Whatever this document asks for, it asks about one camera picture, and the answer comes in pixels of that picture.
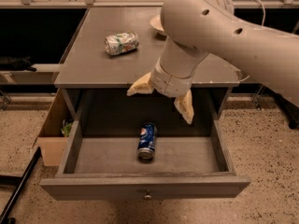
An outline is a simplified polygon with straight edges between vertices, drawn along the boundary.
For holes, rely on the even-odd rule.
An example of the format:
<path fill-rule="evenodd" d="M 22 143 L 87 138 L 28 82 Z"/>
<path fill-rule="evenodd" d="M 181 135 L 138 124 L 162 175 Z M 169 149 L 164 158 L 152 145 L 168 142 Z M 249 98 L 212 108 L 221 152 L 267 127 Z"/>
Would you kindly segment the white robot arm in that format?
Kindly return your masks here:
<path fill-rule="evenodd" d="M 157 91 L 193 119 L 191 85 L 197 66 L 214 54 L 299 105 L 299 36 L 243 21 L 232 0 L 165 0 L 160 14 L 167 39 L 156 65 L 127 91 Z"/>

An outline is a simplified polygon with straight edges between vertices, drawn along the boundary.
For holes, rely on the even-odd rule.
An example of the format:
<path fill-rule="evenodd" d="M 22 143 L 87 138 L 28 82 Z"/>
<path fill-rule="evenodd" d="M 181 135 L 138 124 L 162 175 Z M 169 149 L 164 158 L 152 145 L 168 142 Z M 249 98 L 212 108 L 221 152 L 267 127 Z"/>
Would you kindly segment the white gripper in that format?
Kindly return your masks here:
<path fill-rule="evenodd" d="M 139 78 L 127 91 L 128 96 L 151 94 L 155 89 L 160 94 L 175 99 L 175 107 L 188 124 L 192 123 L 194 111 L 192 92 L 189 91 L 195 70 L 195 60 L 167 61 L 162 57 L 150 73 Z"/>

